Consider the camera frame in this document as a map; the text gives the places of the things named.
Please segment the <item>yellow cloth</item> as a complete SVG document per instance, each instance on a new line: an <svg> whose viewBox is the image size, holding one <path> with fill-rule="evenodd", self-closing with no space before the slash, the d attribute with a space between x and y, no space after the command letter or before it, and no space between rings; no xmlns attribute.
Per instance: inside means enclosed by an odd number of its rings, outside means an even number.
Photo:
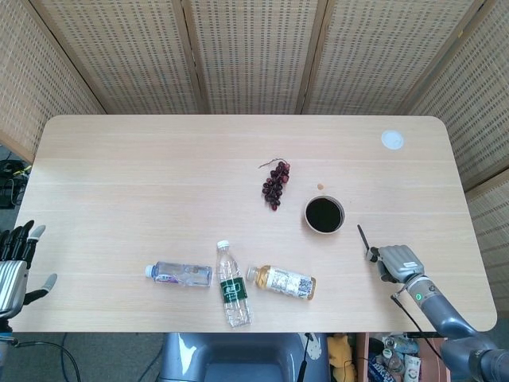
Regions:
<svg viewBox="0 0 509 382"><path fill-rule="evenodd" d="M332 368L332 377L336 382L357 382L356 367L353 363L352 347L348 335L335 333L327 337L328 360Z"/></svg>

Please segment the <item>black plastic spoon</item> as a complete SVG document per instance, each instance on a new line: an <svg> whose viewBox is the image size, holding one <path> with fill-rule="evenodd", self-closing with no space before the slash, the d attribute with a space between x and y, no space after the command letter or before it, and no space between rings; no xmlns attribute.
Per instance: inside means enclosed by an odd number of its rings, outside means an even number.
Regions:
<svg viewBox="0 0 509 382"><path fill-rule="evenodd" d="M367 260L371 260L371 247L370 247L369 243L367 242L367 237L365 236L360 224L357 225L357 229L359 231L361 240L363 241L363 245L365 247L365 258Z"/></svg>

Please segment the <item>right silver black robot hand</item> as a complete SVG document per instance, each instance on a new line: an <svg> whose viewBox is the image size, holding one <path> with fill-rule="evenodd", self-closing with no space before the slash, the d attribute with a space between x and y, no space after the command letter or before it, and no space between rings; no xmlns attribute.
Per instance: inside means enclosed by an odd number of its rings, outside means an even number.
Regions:
<svg viewBox="0 0 509 382"><path fill-rule="evenodd" d="M386 283L405 284L425 274L424 265L406 245L370 247L365 257L377 266L380 279Z"/></svg>

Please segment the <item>dark red grape bunch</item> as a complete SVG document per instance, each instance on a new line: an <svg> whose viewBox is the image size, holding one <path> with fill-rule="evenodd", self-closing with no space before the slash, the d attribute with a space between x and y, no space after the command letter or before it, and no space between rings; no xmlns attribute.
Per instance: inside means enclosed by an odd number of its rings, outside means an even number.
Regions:
<svg viewBox="0 0 509 382"><path fill-rule="evenodd" d="M269 177L262 184L262 196L265 203L277 211L281 206L281 198L284 188L289 182L291 165L284 158L274 158L261 164L258 168L272 166Z"/></svg>

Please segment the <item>black equipment on floor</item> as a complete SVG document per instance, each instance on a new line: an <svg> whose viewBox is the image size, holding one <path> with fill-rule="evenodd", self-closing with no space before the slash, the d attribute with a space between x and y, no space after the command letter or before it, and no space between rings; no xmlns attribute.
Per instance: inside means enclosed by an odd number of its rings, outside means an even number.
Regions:
<svg viewBox="0 0 509 382"><path fill-rule="evenodd" d="M0 209L14 209L21 204L31 169L20 160L0 161Z"/></svg>

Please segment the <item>woven bamboo folding screen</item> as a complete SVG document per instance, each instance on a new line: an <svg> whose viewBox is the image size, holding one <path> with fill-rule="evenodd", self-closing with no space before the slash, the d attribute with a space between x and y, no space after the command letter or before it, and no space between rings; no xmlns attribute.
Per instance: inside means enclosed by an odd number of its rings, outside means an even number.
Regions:
<svg viewBox="0 0 509 382"><path fill-rule="evenodd" d="M509 0L0 0L0 147L99 113L434 115L509 196Z"/></svg>

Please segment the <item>white round table grommet cap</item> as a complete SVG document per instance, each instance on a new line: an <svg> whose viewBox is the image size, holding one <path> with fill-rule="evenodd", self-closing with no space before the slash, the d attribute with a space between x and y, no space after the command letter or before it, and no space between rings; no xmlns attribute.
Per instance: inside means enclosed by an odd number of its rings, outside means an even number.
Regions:
<svg viewBox="0 0 509 382"><path fill-rule="evenodd" d="M387 130L382 133L381 142L389 150L401 150L405 139L399 131Z"/></svg>

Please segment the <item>clear bottle with green label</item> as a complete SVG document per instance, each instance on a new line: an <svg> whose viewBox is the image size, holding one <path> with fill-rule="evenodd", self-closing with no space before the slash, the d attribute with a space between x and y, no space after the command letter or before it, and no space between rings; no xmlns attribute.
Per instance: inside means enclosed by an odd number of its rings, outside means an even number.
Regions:
<svg viewBox="0 0 509 382"><path fill-rule="evenodd" d="M251 312L243 273L231 253L227 240L219 241L216 249L216 274L227 322L232 328L250 325Z"/></svg>

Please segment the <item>clear bottle with purple label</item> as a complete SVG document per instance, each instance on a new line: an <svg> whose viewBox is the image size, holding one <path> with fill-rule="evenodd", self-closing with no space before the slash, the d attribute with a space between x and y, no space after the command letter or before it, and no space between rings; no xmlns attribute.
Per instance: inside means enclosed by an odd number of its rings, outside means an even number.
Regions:
<svg viewBox="0 0 509 382"><path fill-rule="evenodd" d="M186 287L210 287L212 268L192 264L156 262L146 266L145 276L156 283Z"/></svg>

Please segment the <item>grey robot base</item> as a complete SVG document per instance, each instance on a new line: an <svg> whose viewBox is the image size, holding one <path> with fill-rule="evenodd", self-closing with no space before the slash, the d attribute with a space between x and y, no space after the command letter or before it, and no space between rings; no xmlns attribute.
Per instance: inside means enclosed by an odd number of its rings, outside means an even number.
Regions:
<svg viewBox="0 0 509 382"><path fill-rule="evenodd" d="M331 382L327 335L307 357L301 333L167 333L157 382Z"/></svg>

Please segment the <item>brown box of clutter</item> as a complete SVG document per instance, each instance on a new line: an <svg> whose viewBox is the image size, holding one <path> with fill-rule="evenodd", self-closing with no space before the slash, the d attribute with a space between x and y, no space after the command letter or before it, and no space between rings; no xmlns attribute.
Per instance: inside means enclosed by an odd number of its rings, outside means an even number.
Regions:
<svg viewBox="0 0 509 382"><path fill-rule="evenodd" d="M443 342L418 333L367 333L356 356L358 382L452 382L438 356Z"/></svg>

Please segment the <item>white perforated plate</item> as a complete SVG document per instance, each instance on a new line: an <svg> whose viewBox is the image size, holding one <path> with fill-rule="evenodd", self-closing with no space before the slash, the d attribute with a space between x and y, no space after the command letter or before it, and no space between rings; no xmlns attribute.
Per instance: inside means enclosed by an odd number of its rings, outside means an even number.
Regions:
<svg viewBox="0 0 509 382"><path fill-rule="evenodd" d="M322 344L317 333L301 333L301 341L305 348L307 357L316 361L322 355Z"/></svg>

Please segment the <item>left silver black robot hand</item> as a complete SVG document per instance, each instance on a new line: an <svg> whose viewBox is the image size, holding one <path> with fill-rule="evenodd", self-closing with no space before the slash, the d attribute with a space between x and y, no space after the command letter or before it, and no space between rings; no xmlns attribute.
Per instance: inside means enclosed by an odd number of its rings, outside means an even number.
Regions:
<svg viewBox="0 0 509 382"><path fill-rule="evenodd" d="M17 316L56 284L57 274L51 274L39 289L26 291L37 244L46 229L44 225L33 226L34 221L29 220L12 231L0 232L0 322Z"/></svg>

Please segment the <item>yellow tea bottle white label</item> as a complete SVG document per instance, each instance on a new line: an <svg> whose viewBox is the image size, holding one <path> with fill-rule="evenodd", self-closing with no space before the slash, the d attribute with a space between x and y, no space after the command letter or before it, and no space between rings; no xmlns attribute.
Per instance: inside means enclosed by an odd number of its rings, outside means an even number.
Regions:
<svg viewBox="0 0 509 382"><path fill-rule="evenodd" d="M271 265L249 267L247 280L253 282L260 289L304 300L313 299L317 283L312 276Z"/></svg>

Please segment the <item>bowl with dark liquid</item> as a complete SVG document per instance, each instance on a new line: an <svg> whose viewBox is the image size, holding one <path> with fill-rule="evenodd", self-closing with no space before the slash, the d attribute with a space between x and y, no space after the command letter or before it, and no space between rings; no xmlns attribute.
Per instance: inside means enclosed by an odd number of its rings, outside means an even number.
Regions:
<svg viewBox="0 0 509 382"><path fill-rule="evenodd" d="M334 197L312 198L305 206L304 217L307 225L320 234L333 234L344 224L345 212L342 204Z"/></svg>

